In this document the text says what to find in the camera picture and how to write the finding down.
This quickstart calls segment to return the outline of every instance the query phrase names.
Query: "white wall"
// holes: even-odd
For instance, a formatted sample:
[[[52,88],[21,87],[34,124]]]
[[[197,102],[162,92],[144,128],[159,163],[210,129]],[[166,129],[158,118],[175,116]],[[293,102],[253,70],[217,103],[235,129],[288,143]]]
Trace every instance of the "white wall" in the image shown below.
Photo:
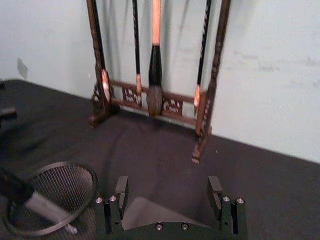
[[[110,76],[135,82],[131,0],[97,0]],[[193,95],[206,0],[163,0],[163,88]],[[203,87],[221,0],[212,1]],[[216,135],[320,162],[320,2],[233,0],[213,111]],[[151,1],[138,0],[141,77],[148,84]],[[0,0],[0,78],[90,97],[94,54],[85,0]],[[192,114],[192,107],[186,109]]]

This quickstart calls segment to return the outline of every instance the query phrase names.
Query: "metal mesh pen holder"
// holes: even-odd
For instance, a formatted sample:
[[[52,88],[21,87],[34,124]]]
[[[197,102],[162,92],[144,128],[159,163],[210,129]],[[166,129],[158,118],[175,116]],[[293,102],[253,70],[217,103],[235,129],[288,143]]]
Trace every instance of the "metal mesh pen holder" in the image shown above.
[[[52,223],[11,201],[4,224],[12,234],[23,239],[95,239],[97,176],[93,170],[79,164],[58,162],[39,169],[27,182],[70,216],[59,223]]]

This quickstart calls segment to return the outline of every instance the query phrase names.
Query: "wooden brush stand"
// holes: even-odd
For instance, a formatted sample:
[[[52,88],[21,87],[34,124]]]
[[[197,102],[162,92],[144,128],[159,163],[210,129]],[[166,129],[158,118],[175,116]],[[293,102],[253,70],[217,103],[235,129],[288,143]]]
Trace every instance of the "wooden brush stand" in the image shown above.
[[[225,38],[229,7],[231,0],[222,0],[218,30],[215,41],[215,52],[212,63],[211,79],[207,91],[200,93],[200,101],[196,117],[188,117],[183,115],[184,103],[193,104],[194,98],[182,94],[163,92],[163,105],[161,116],[174,119],[183,123],[194,126],[197,136],[192,161],[199,163],[201,155],[205,149],[208,136],[211,134],[211,116],[214,106],[214,99],[217,89],[217,77],[219,72],[220,58]],[[93,40],[94,56],[95,56],[95,74],[96,84],[94,86],[93,96],[91,98],[93,104],[93,115],[90,117],[89,124],[95,128],[99,123],[109,116],[115,114],[120,106],[148,112],[148,107],[139,105],[137,101],[137,86],[121,81],[109,80],[110,101],[107,101],[102,84],[102,69],[105,69],[104,53],[102,48],[101,33],[99,27],[99,18],[96,0],[87,0],[88,15],[90,22],[91,35]],[[122,99],[118,99],[114,95],[114,87],[122,89]],[[142,86],[142,93],[148,92],[148,88]]]

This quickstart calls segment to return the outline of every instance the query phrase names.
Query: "black tablecloth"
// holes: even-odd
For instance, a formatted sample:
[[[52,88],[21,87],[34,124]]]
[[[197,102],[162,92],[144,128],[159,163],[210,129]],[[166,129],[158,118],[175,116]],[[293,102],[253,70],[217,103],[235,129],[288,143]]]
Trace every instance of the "black tablecloth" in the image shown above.
[[[143,198],[210,225],[207,177],[217,176],[229,196],[246,200],[250,239],[320,239],[319,164],[217,136],[194,164],[191,129],[124,110],[92,129],[89,100],[21,80],[5,85],[0,107],[15,106],[18,119],[0,129],[0,165],[21,177],[54,162],[86,163],[103,196],[128,176],[129,207]],[[15,239],[3,224],[0,238]]]

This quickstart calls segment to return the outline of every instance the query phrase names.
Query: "table surface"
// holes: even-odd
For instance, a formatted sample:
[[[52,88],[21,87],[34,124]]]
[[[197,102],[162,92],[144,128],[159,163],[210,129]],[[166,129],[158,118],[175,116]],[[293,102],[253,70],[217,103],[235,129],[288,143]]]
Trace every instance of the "table surface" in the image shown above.
[[[18,119],[0,128],[0,166],[18,176],[60,161],[85,163],[95,170],[105,197],[119,176],[128,176],[128,209],[141,199],[148,203],[149,214],[140,204],[137,224],[154,222],[159,212],[165,221],[171,211],[205,225],[214,219],[207,178],[217,176],[225,193],[245,199],[249,239],[320,238],[320,164],[217,136],[194,164],[191,129],[124,110],[92,129],[88,99],[17,79],[5,86],[0,107],[15,106]],[[3,197],[0,207],[3,212]],[[2,223],[0,239],[16,239]]]

